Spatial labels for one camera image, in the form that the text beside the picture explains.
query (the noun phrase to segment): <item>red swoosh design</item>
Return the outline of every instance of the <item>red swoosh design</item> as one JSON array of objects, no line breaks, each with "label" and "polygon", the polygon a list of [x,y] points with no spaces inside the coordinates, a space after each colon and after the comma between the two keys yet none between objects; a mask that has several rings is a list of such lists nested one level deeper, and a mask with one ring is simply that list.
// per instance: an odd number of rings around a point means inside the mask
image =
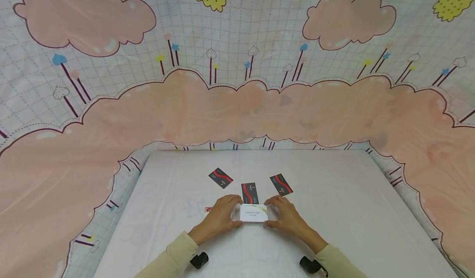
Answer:
[{"label": "red swoosh design", "polygon": [[228,180],[228,181],[229,181],[229,183],[231,183],[231,182],[232,182],[231,178],[229,178],[229,177],[226,177],[226,176],[224,176],[224,175],[221,175],[221,174],[218,174],[218,172],[216,172],[216,170],[215,170],[215,171],[213,171],[213,174],[215,174],[215,175],[216,175],[216,176],[218,176],[218,177],[221,177],[221,178],[223,178],[223,179],[226,179],[226,180]]},{"label": "red swoosh design", "polygon": [[277,180],[277,182],[279,182],[283,187],[287,188],[287,190],[289,191],[289,193],[292,193],[292,189],[290,188],[290,186],[288,186],[287,184],[285,184],[284,182],[280,181],[279,180],[279,175],[275,175],[275,179]]},{"label": "red swoosh design", "polygon": [[249,204],[252,204],[251,195],[247,192],[245,184],[242,185],[242,191],[246,194],[246,197],[249,199],[249,202],[250,202]]}]

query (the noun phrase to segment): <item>black clip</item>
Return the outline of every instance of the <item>black clip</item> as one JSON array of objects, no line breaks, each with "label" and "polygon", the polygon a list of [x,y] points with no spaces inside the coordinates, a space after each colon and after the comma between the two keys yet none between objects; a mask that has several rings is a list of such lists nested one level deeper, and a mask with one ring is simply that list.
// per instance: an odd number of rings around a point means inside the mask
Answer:
[{"label": "black clip", "polygon": [[304,256],[300,260],[300,266],[302,266],[302,268],[309,274],[315,274],[320,271],[320,269],[323,269],[325,271],[325,277],[328,277],[328,272],[316,259],[310,261],[306,256]]},{"label": "black clip", "polygon": [[200,255],[195,255],[192,260],[190,260],[190,263],[196,268],[196,269],[201,269],[207,263],[209,258],[207,257],[207,254],[205,252],[202,252]]}]

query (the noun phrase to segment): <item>fabric backdrop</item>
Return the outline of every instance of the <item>fabric backdrop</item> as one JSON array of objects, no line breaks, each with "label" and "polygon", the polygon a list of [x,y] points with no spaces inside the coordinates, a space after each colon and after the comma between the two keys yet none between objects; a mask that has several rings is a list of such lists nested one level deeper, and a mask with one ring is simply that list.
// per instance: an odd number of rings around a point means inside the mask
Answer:
[{"label": "fabric backdrop", "polygon": [[475,277],[473,4],[0,0],[0,277],[92,277],[156,149],[366,151]]}]

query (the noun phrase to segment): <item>forearm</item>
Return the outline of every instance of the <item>forearm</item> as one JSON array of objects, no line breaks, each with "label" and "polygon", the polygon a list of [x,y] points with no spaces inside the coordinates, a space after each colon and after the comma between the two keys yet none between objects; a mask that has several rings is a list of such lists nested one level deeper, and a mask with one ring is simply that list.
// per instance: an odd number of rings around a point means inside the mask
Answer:
[{"label": "forearm", "polygon": [[181,275],[196,255],[198,245],[185,232],[149,263],[135,278],[175,278]]},{"label": "forearm", "polygon": [[315,253],[315,259],[327,271],[329,278],[366,278],[350,260],[316,231],[308,227],[298,236]]}]

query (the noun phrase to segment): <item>white table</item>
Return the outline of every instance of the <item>white table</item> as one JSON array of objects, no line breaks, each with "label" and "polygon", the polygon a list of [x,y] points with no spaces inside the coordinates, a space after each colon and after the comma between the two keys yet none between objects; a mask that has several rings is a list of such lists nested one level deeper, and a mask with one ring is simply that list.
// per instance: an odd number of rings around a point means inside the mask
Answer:
[{"label": "white table", "polygon": [[[208,177],[221,168],[234,182],[224,190]],[[152,153],[97,269],[96,278],[130,278],[182,231],[204,218],[204,207],[256,182],[260,203],[277,191],[307,223],[369,278],[456,278],[412,213],[364,151],[159,151]],[[300,241],[261,224],[244,224],[200,248],[209,262],[184,277],[309,277],[299,260],[312,253]]]}]

